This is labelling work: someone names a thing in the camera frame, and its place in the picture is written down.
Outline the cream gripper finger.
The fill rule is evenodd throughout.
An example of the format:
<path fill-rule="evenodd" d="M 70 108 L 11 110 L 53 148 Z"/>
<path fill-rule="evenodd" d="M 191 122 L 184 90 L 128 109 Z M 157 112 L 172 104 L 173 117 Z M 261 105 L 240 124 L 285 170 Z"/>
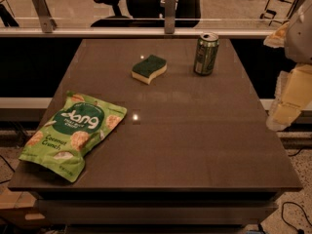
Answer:
<path fill-rule="evenodd" d="M 272 34 L 264 39 L 263 44 L 270 48 L 283 48 L 288 26 L 289 24 L 287 22 L 282 24 Z"/>
<path fill-rule="evenodd" d="M 312 65 L 298 63 L 290 72 L 281 71 L 266 120 L 272 131 L 289 127 L 312 101 Z"/>

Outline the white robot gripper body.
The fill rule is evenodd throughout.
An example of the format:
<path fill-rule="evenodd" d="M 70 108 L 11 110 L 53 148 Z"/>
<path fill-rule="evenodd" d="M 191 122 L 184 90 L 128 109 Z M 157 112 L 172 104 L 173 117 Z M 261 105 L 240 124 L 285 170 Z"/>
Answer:
<path fill-rule="evenodd" d="M 297 63 L 312 63 L 312 0 L 305 0 L 289 22 L 285 55 Z"/>

